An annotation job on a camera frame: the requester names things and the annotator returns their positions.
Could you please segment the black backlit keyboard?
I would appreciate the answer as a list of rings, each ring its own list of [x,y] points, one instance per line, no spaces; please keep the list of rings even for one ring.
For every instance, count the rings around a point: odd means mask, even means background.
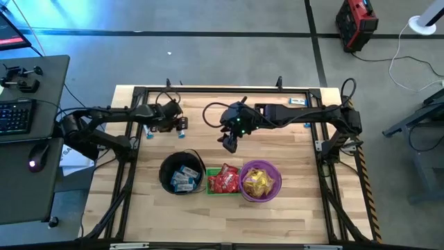
[[[35,106],[34,99],[0,101],[0,135],[30,133]]]

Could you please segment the grey metal stand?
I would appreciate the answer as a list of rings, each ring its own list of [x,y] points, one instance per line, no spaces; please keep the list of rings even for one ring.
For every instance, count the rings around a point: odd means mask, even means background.
[[[382,132],[401,133],[407,142],[422,191],[409,203],[444,201],[444,88],[426,98],[414,113]]]

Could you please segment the silver metal bracket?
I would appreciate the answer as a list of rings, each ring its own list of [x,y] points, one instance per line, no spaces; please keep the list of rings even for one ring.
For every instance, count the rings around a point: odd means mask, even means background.
[[[109,250],[138,250],[148,249],[149,247],[148,242],[124,242],[111,244]]]
[[[343,250],[343,247],[331,244],[305,244],[303,250]]]

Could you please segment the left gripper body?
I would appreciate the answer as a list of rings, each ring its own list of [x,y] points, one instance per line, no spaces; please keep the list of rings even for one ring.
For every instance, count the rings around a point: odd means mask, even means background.
[[[175,100],[164,105],[156,103],[155,110],[160,113],[160,118],[156,120],[154,125],[158,132],[171,132],[173,129],[178,131],[178,116],[182,114],[182,109]]]

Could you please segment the computer monitor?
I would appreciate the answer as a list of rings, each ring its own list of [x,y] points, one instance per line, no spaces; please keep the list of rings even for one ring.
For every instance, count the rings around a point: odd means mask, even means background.
[[[0,51],[22,49],[31,46],[32,44],[17,27],[0,12]]]

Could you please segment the black halloween bucket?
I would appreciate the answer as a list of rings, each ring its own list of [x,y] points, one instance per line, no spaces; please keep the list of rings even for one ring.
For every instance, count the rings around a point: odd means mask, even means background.
[[[171,184],[171,177],[174,172],[180,172],[181,166],[184,165],[197,172],[200,172],[199,178],[194,178],[194,190],[191,192],[174,192],[174,186]],[[168,156],[161,164],[159,170],[159,182],[164,190],[171,194],[185,195],[197,192],[197,189],[203,182],[206,173],[206,166],[199,156],[198,152],[194,149],[186,149],[185,151],[179,151]]]

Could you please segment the purple halloween bucket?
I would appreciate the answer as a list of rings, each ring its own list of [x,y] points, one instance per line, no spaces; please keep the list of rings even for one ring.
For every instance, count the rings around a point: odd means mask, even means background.
[[[275,179],[275,183],[273,186],[273,189],[269,192],[268,195],[264,195],[261,199],[255,199],[252,198],[249,193],[246,193],[242,186],[242,180],[248,176],[252,169],[263,169],[266,171],[268,176]],[[251,202],[267,202],[273,199],[280,191],[280,188],[282,187],[282,177],[281,173],[278,171],[278,169],[272,165],[270,162],[266,160],[252,160],[250,162],[247,162],[240,171],[239,174],[239,190],[242,193],[242,196]]]

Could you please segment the black C-clamp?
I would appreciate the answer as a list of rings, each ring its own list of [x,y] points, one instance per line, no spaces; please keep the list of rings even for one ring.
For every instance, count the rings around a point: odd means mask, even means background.
[[[36,93],[40,86],[40,82],[38,80],[34,80],[31,84],[28,84],[26,81],[23,80],[12,82],[7,80],[6,78],[1,78],[0,86],[3,88],[9,88],[13,86],[23,93]]]
[[[14,77],[27,77],[29,74],[37,74],[39,76],[43,75],[43,70],[39,66],[34,66],[32,70],[27,70],[24,67],[15,66],[15,67],[7,67],[3,65],[6,70],[6,78],[14,78]]]

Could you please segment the black aluminium table frame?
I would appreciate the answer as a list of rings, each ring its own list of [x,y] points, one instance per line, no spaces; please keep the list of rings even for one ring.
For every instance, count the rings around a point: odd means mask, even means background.
[[[296,97],[331,105],[340,101],[338,89],[181,86],[177,94],[189,122],[185,138],[159,133],[142,139],[130,201],[117,208],[100,241],[148,242],[151,250],[301,249],[305,244],[339,246],[353,241],[332,204],[321,196],[315,142],[331,138],[332,125],[292,124],[255,131],[239,140],[235,153],[217,142],[221,132],[214,128],[225,104],[238,100],[248,105],[287,104]],[[249,202],[239,194],[209,196],[204,189],[170,194],[160,185],[158,171],[167,156],[185,149],[197,151],[206,168],[223,163],[242,167],[251,160],[267,160],[281,173],[282,188],[264,203]]]

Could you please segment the green plastic basket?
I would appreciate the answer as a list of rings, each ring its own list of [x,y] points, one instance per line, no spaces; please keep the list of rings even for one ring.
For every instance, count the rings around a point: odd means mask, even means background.
[[[206,177],[205,180],[207,180],[210,176],[216,176],[221,171],[221,168],[207,168],[206,169]],[[234,196],[241,194],[240,192],[234,192],[234,193],[215,193],[210,190],[210,183],[206,182],[206,194],[209,196]]]

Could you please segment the white floor stand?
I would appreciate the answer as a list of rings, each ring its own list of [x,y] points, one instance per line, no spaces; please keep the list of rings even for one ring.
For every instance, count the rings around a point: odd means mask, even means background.
[[[436,32],[436,22],[443,15],[444,0],[435,0],[423,14],[411,17],[408,26],[417,34],[432,35]]]

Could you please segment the white cardboard box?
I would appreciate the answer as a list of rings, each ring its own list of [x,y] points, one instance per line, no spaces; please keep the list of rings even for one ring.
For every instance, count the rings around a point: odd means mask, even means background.
[[[85,157],[76,150],[64,145],[60,157],[59,168],[62,170],[63,176],[68,176],[78,171],[94,166],[94,161]]]

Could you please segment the black desk top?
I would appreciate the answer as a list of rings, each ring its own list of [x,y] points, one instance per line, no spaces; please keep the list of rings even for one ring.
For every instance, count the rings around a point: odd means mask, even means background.
[[[15,87],[0,87],[0,101],[36,100],[30,132],[19,135],[0,135],[0,143],[42,140],[51,137],[69,60],[68,55],[0,59],[0,78],[6,75],[6,69],[9,67],[20,67],[28,71],[32,71],[35,66],[42,69],[42,75],[31,73],[24,79],[29,85],[35,80],[40,82],[35,93],[23,93]]]
[[[29,170],[28,155],[38,141],[0,144],[0,225],[49,222],[63,139],[46,140],[45,167]]]

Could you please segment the black computer mouse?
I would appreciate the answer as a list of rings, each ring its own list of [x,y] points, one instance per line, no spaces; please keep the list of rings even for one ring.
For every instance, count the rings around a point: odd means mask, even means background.
[[[49,145],[47,143],[35,145],[28,155],[28,169],[33,173],[42,171],[46,164],[48,152]]]

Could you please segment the red black tool box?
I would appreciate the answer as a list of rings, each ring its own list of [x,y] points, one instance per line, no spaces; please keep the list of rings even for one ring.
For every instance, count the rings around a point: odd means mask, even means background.
[[[370,0],[343,0],[335,18],[343,50],[361,51],[377,30],[378,22]]]

